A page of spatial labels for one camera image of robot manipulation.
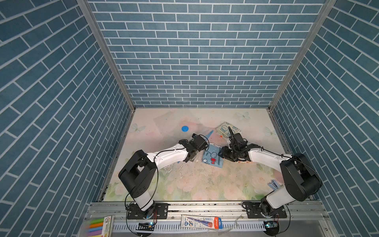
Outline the blue cartoon towel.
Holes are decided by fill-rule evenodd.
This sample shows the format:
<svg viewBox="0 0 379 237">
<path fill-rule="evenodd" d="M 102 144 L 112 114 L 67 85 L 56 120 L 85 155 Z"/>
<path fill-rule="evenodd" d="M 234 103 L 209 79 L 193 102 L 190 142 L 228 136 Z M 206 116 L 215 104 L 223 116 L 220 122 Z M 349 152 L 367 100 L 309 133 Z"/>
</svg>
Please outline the blue cartoon towel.
<svg viewBox="0 0 379 237">
<path fill-rule="evenodd" d="M 208 150 L 204 151 L 201 161 L 204 164 L 222 168 L 224 165 L 224 160 L 219 156 L 220 151 L 221 147 L 211 143 Z"/>
</svg>

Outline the clear vacuum bag blue zip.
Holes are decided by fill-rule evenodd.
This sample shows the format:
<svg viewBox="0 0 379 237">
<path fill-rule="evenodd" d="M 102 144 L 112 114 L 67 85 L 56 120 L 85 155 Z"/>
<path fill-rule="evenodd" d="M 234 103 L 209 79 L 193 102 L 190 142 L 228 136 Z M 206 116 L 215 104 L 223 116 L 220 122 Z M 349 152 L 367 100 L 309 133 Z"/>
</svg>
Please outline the clear vacuum bag blue zip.
<svg viewBox="0 0 379 237">
<path fill-rule="evenodd" d="M 187 109 L 167 112 L 154 118 L 153 121 L 163 136 L 163 144 L 168 146 L 173 146 L 182 139 L 190 140 L 194 133 L 208 136 L 213 131 Z M 183 126 L 188 126 L 189 131 L 183 132 L 181 130 Z"/>
</svg>

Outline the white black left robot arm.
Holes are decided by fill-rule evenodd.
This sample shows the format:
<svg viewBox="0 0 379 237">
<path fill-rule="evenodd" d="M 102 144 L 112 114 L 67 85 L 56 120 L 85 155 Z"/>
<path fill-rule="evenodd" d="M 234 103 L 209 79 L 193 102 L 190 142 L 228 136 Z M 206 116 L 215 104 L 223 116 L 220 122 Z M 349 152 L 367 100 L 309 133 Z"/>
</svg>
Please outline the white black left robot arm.
<svg viewBox="0 0 379 237">
<path fill-rule="evenodd" d="M 141 211 L 150 210 L 155 204 L 148 188 L 159 170 L 177 162 L 192 161 L 196 155 L 209 148 L 204 135 L 193 134 L 190 140 L 182 139 L 171 148 L 159 152 L 136 151 L 118 173 L 118 178 Z"/>
</svg>

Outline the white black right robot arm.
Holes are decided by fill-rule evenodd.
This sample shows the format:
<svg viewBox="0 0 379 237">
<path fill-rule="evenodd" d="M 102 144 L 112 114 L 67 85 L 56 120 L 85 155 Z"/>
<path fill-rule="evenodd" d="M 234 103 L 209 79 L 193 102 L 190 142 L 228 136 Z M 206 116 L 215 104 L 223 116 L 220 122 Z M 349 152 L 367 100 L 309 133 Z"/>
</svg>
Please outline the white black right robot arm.
<svg viewBox="0 0 379 237">
<path fill-rule="evenodd" d="M 254 162 L 279 171 L 284 185 L 261 199 L 260 212 L 265 217 L 274 216 L 282 206 L 294 201 L 304 201 L 318 192 L 323 183 L 301 153 L 277 154 L 262 146 L 249 143 L 240 133 L 228 128 L 229 146 L 222 147 L 219 156 L 231 162 Z"/>
</svg>

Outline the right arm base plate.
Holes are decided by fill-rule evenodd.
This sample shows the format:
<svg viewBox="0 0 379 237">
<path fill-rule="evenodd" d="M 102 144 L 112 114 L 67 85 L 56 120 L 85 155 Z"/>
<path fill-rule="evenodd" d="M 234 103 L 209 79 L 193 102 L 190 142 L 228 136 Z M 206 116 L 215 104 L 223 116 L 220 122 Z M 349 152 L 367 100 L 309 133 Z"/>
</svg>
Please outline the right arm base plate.
<svg viewBox="0 0 379 237">
<path fill-rule="evenodd" d="M 241 206 L 246 210 L 249 219 L 287 218 L 284 206 L 273 209 L 268 204 L 258 201 L 244 201 Z"/>
</svg>

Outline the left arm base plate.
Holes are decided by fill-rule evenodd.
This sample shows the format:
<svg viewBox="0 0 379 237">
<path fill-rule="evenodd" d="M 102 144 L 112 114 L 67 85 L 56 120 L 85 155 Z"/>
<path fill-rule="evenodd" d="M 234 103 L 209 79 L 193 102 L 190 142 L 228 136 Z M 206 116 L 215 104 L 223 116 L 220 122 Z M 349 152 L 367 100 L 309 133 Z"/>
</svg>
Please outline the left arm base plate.
<svg viewBox="0 0 379 237">
<path fill-rule="evenodd" d="M 131 220 L 167 219 L 169 204 L 154 203 L 145 211 L 142 211 L 136 203 L 128 204 L 127 207 L 127 218 Z"/>
</svg>

